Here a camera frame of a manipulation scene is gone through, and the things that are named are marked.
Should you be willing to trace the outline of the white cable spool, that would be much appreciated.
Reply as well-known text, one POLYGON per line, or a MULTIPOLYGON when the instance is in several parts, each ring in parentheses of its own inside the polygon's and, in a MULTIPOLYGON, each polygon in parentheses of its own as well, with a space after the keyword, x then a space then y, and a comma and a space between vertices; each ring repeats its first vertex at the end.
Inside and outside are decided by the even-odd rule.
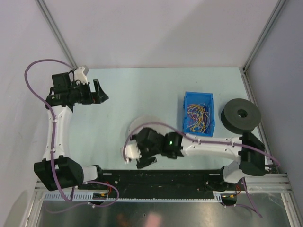
MULTIPOLYGON (((131 132, 138 126, 140 126, 144 123, 148 123, 148 122, 164 123, 164 121, 162 119, 160 119, 159 117, 144 115, 144 116, 138 117, 134 121, 132 121, 132 123, 130 124, 130 126, 128 128, 128 135, 130 135, 131 132)), ((165 135, 166 133, 170 132, 170 129, 163 125, 149 124, 149 125, 145 125, 145 127, 150 127, 153 130, 155 130, 157 133, 160 133, 162 135, 165 135)))

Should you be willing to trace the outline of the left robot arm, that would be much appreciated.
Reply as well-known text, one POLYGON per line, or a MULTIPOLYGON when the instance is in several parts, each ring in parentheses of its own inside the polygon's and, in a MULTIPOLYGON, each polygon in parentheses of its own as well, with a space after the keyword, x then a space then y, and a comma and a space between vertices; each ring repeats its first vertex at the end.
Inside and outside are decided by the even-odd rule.
POLYGON ((53 86, 46 98, 49 128, 45 153, 42 161, 34 164, 34 172, 49 191, 80 186, 88 182, 94 189, 101 188, 105 178, 100 175, 98 165, 81 166, 70 157, 69 129, 75 104, 101 104, 108 100, 97 79, 95 90, 84 73, 52 75, 53 86))

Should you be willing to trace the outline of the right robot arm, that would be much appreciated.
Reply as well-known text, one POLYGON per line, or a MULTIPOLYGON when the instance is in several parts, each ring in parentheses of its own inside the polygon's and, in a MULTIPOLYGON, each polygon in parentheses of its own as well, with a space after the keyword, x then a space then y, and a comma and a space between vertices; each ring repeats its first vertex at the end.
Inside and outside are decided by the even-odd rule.
POLYGON ((142 128, 131 137, 137 146, 137 168, 156 162, 156 155, 170 159, 185 156, 215 156, 232 162, 221 168, 219 186, 231 189, 246 176, 264 176, 266 164, 264 144, 251 132, 234 138, 208 138, 170 132, 162 135, 152 128, 142 128))

